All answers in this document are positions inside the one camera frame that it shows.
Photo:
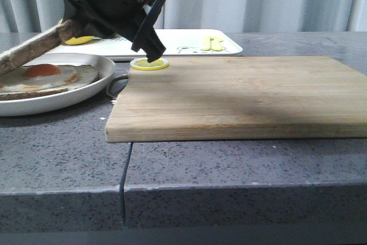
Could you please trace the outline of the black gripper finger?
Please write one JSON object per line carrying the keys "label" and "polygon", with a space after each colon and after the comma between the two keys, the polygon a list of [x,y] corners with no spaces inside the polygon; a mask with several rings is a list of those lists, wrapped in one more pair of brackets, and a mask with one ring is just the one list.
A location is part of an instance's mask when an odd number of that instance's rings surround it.
{"label": "black gripper finger", "polygon": [[63,1],[63,21],[75,20],[82,25],[83,30],[98,30],[100,24],[96,20],[94,10],[87,0]]}
{"label": "black gripper finger", "polygon": [[154,30],[154,24],[161,13],[165,1],[166,0],[155,1],[132,41],[131,49],[135,52],[143,49],[146,44],[149,45],[150,49],[145,49],[148,63],[160,59],[166,50]]}

